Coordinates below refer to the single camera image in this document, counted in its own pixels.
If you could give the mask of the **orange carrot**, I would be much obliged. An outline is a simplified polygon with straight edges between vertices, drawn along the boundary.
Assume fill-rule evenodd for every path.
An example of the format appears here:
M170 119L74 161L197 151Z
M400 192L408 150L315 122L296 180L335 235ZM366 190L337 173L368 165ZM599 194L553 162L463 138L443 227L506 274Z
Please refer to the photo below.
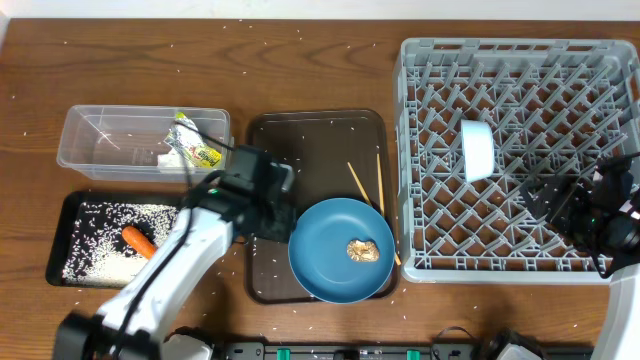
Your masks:
M156 246L140 230L133 226L127 226L122 230L122 238L146 259L151 259L156 252Z

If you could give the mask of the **white tissue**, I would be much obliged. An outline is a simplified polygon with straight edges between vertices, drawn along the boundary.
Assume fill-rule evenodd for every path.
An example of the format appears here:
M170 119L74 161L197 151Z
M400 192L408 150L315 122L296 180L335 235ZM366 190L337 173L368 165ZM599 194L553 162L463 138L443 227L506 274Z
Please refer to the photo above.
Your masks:
M161 173L184 173L191 171L194 165L180 153L172 149L167 154L157 156L157 169Z

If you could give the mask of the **wooden chopstick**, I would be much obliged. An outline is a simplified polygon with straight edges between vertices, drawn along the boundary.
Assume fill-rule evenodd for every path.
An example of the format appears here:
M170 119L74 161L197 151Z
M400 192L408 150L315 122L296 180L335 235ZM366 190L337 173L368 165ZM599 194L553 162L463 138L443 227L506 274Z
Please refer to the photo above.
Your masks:
M365 200L365 202L369 205L372 206L371 200L366 192L366 190L364 189L364 186L362 185L357 173L355 172L351 162L347 161L347 166L351 172L351 175L356 183L357 188L360 191L361 196L363 197L363 199Z
M382 178L382 167L381 167L381 157L380 154L376 154L376 164L377 164L377 182L378 182L378 196L379 196L379 209L383 218L386 219L385 212L385 200L384 200L384 184ZM394 253L394 260L397 266L400 266L401 260L397 253Z

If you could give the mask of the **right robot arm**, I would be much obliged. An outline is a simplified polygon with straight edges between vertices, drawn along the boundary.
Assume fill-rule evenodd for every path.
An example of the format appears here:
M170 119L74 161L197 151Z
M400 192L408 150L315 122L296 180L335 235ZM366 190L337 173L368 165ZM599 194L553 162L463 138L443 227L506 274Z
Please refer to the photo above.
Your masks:
M609 282L605 323L593 359L639 354L639 193L631 167L638 153L596 162L592 187L553 176L520 187L527 210L592 259Z

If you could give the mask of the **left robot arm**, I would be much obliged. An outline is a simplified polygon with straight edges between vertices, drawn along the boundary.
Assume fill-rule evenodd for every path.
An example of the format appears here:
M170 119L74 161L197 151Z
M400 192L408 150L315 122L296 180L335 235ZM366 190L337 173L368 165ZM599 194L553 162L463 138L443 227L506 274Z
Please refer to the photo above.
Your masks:
M211 359L212 343L171 333L179 311L209 268L239 236L286 242L295 226L287 201L292 168L241 145L229 165L185 194L163 245L92 316L69 313L59 325L56 359Z

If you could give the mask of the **yellow snack wrapper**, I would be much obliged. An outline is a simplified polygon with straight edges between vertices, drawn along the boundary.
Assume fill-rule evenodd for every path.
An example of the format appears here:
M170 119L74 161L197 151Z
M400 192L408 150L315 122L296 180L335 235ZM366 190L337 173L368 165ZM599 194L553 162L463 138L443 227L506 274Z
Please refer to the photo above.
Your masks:
M213 168L222 160L222 154L206 144L195 123L178 112L164 143L188 164L199 168Z

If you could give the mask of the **light blue rice bowl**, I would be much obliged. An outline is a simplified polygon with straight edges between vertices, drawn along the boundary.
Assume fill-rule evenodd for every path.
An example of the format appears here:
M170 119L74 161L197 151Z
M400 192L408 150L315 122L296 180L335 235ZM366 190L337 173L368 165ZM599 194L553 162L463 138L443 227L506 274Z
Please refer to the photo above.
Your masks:
M464 176L469 183L490 177L494 171L494 140L491 128L480 121L463 120L461 139Z

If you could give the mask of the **dark blue plate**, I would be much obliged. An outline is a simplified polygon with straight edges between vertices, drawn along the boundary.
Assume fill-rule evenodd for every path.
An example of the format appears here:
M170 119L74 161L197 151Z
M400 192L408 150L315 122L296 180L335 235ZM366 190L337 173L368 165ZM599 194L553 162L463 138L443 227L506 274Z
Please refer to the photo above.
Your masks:
M379 259L357 262L348 255L354 241L372 242ZM395 266L395 240L384 217L368 204L332 198L307 209L288 244L291 270L313 297L351 304L377 293Z

